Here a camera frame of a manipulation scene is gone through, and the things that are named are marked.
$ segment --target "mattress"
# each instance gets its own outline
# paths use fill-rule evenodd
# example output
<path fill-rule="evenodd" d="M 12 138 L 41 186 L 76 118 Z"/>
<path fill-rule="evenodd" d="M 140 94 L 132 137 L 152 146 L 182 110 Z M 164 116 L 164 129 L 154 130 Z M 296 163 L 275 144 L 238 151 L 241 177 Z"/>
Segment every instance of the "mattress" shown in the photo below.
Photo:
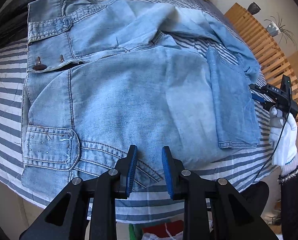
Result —
<path fill-rule="evenodd" d="M 221 12 L 210 2 L 203 0 L 143 1 L 166 2 L 178 7 L 203 10 L 221 21 L 234 36 L 240 39 Z M 173 38 L 178 45 L 195 49 L 202 57 L 205 57 L 208 47 L 212 46 L 222 58 L 237 64 L 236 58 L 220 43 L 209 39 L 184 39 L 175 35 Z M 45 208 L 52 199 L 41 192 L 33 192 L 21 183 L 24 168 L 21 150 L 22 87 L 27 75 L 26 66 L 27 39 L 13 42 L 0 49 L 0 181 L 25 200 Z M 260 86 L 266 84 L 262 73 L 259 75 L 257 84 Z M 266 164 L 258 178 L 254 180 L 272 153 L 268 143 L 270 131 L 268 112 L 256 102 L 255 111 L 261 129 L 261 143 L 257 148 L 240 150 L 234 155 L 210 163 L 194 172 L 205 179 L 215 180 L 224 177 L 238 191 L 269 175 L 276 168 L 271 165 L 271 162 Z M 116 201 L 116 219 L 120 222 L 152 222 L 181 214 L 183 211 L 184 202 L 172 201 L 169 198 L 164 181 L 131 193 L 128 200 Z"/>

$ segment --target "red fabric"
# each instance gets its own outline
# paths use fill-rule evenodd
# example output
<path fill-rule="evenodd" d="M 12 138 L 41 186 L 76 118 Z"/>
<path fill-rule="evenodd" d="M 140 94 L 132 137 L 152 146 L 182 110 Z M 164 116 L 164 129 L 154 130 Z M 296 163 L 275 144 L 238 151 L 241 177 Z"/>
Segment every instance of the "red fabric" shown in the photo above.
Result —
<path fill-rule="evenodd" d="M 183 221 L 178 220 L 175 222 L 166 223 L 167 229 L 171 236 L 175 236 L 176 234 L 183 231 Z M 165 230 L 165 225 L 156 225 L 153 227 L 142 228 L 143 233 L 154 234 L 159 238 L 170 237 Z"/>

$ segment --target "wooden rack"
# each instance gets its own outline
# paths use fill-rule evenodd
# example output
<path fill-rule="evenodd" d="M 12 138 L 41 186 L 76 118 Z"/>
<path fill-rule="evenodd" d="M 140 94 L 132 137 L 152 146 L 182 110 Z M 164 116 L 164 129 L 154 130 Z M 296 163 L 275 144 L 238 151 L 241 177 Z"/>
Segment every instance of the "wooden rack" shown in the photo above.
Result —
<path fill-rule="evenodd" d="M 235 3 L 225 14 L 261 65 L 267 83 L 280 86 L 282 75 L 291 78 L 293 100 L 298 104 L 298 80 L 281 48 L 268 31 L 242 6 Z"/>

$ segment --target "white and gray plant pot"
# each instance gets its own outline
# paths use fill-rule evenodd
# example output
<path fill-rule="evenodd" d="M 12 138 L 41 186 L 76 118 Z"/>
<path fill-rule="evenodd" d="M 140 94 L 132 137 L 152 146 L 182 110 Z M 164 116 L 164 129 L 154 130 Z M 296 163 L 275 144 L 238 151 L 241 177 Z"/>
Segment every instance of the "white and gray plant pot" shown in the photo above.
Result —
<path fill-rule="evenodd" d="M 281 33 L 279 27 L 275 24 L 275 22 L 270 22 L 269 26 L 266 27 L 266 30 L 272 37 Z"/>

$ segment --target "pile of dark clothes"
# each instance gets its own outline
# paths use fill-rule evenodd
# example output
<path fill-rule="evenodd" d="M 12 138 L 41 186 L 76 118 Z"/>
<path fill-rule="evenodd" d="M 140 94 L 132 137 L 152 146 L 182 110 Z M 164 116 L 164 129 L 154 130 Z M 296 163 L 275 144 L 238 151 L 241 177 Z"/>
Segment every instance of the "pile of dark clothes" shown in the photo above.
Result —
<path fill-rule="evenodd" d="M 27 37 L 28 3 L 35 0 L 13 0 L 0 12 L 0 48 Z"/>

